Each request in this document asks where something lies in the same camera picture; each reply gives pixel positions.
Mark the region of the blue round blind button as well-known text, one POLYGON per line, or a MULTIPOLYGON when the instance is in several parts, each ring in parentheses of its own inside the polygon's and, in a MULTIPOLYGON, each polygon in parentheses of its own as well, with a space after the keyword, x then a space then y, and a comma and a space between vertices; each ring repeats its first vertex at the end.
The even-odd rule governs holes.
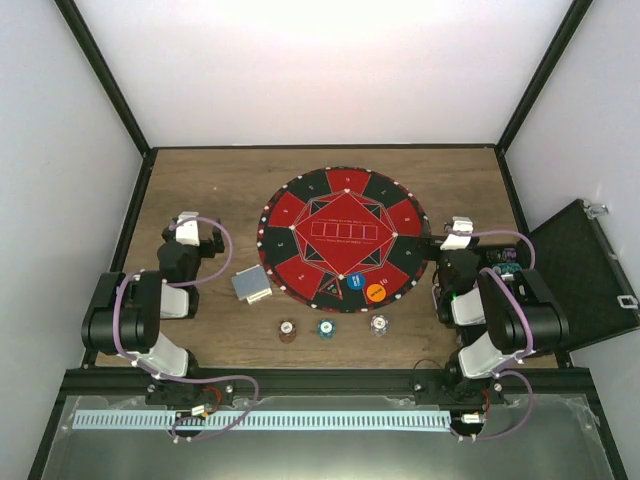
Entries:
POLYGON ((347 285, 350 289, 359 291, 366 285, 366 279, 361 273, 350 274, 346 277, 347 285))

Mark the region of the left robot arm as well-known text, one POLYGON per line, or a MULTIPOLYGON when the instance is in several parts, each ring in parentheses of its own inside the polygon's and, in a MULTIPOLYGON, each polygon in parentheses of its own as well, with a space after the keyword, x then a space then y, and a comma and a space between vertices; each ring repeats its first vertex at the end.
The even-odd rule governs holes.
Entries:
POLYGON ((181 403, 196 402, 204 392, 203 377, 187 349, 161 332, 163 320, 190 319, 199 306, 197 285, 220 275, 198 279, 204 259, 231 255, 228 231, 219 220, 183 212, 162 232, 158 268, 132 274, 107 272, 99 277, 85 314, 81 339, 86 349, 118 356, 156 379, 170 379, 169 391, 181 403))

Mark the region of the brown poker chip stack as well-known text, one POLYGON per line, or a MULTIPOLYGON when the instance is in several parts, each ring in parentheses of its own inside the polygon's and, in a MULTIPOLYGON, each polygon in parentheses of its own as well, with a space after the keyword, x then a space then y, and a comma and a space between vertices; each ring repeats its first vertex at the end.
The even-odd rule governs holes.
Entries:
POLYGON ((280 322, 278 336, 281 342, 291 343, 295 340, 296 335, 296 325, 294 322, 289 320, 283 320, 280 322))

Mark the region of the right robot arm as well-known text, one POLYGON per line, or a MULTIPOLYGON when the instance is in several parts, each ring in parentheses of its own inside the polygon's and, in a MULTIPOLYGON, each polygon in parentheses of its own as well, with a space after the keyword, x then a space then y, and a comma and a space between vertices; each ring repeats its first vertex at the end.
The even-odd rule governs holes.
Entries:
POLYGON ((442 236, 422 221, 420 241, 435 264, 438 320, 462 337, 442 369, 443 390, 458 403, 471 400, 510 366, 554 352, 570 335, 566 314, 535 268, 533 243, 520 232, 512 235, 528 252, 500 270, 494 257, 499 249, 480 244, 483 235, 469 218, 454 218, 442 236))

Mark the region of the teal poker chip stack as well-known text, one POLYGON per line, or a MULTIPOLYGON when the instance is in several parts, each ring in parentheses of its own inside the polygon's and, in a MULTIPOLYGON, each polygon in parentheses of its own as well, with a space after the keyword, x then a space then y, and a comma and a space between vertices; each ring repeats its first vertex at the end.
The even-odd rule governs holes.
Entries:
POLYGON ((336 333, 336 325, 333 320, 323 319, 317 325, 317 334, 321 339, 332 339, 336 333))

